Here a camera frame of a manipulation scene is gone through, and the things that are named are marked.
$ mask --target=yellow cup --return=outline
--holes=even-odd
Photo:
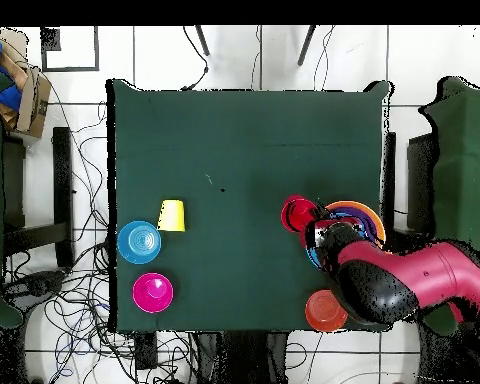
[[[158,218],[158,230],[185,231],[185,217],[181,200],[164,200]]]

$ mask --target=magenta cup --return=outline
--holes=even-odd
[[[133,301],[144,312],[155,314],[166,309],[172,301],[171,282],[162,274],[141,275],[133,285]]]

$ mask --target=floor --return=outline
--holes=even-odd
[[[28,38],[28,61],[41,65],[40,29],[18,28]],[[334,28],[327,46],[327,58],[315,68],[323,51],[324,36],[331,26],[319,26],[311,41],[302,67],[297,58],[307,26],[264,25],[262,66],[259,58],[253,72],[253,62],[259,50],[256,25],[203,26],[211,55],[207,57],[210,71],[199,84],[204,88],[252,88],[255,90],[316,89],[362,91],[372,81],[389,80],[395,85],[391,98],[390,129],[397,134],[397,176],[395,220],[405,228],[407,211],[406,146],[409,138],[431,130],[418,107],[433,101],[436,85],[447,75],[460,75],[480,86],[480,26],[348,26]],[[193,27],[187,27],[190,38],[201,51]],[[62,27],[61,51],[47,52],[49,67],[93,66],[92,27]],[[93,125],[106,113],[100,102],[106,100],[105,80],[123,78],[142,89],[180,89],[197,81],[203,72],[203,62],[193,51],[182,27],[99,27],[99,71],[47,72],[54,90],[46,117],[43,137],[24,137],[28,146],[25,167],[25,213],[27,226],[53,222],[52,157],[50,138],[55,126],[72,130]],[[93,162],[106,179],[106,126],[100,124],[75,134],[84,155]],[[74,155],[74,171],[84,176],[80,158]],[[97,172],[91,173],[93,189],[100,183]],[[75,243],[77,255],[95,241],[103,241],[104,227],[91,221],[92,229],[82,231],[90,212],[89,197],[82,182],[74,180]],[[106,186],[96,198],[97,209],[108,219]],[[56,267],[52,246],[31,251],[32,260],[23,267],[26,273]],[[13,258],[13,266],[24,261],[25,255]],[[85,274],[92,264],[90,258],[75,270]],[[106,284],[100,285],[107,295]],[[73,305],[63,305],[66,313],[75,312]],[[66,326],[57,315],[54,304],[38,307],[28,324],[26,336],[27,369],[30,377],[45,381],[56,372],[55,350],[62,356]],[[75,325],[77,315],[68,318]],[[391,331],[378,333],[344,332],[320,335],[298,331],[290,335],[287,350],[287,376],[290,384],[412,384],[419,363],[419,340],[414,324],[397,323]],[[173,338],[162,333],[161,339]],[[160,349],[169,358],[171,341]],[[78,355],[69,362],[66,372],[55,384],[82,384],[83,376],[96,361],[85,343]],[[182,360],[177,377],[188,377],[188,366]],[[146,378],[147,371],[139,373]],[[85,384],[133,384],[116,359],[100,361],[95,375]]]

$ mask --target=cardboard box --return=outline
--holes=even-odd
[[[7,131],[41,138],[44,120],[48,109],[51,84],[39,75],[40,69],[26,62],[27,37],[25,34],[8,28],[0,28],[2,51],[27,74],[22,90],[20,110],[17,119],[3,118]]]

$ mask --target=green table surface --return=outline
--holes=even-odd
[[[444,78],[424,114],[440,152],[433,174],[435,236],[480,250],[480,88]]]
[[[281,208],[300,193],[379,210],[388,83],[360,93],[112,87],[116,234],[132,220],[156,226],[164,199],[184,202],[186,225],[161,232],[161,252],[148,264],[117,254],[117,330],[311,329],[304,307],[328,277],[283,228]],[[162,313],[132,299],[146,272],[173,284]]]

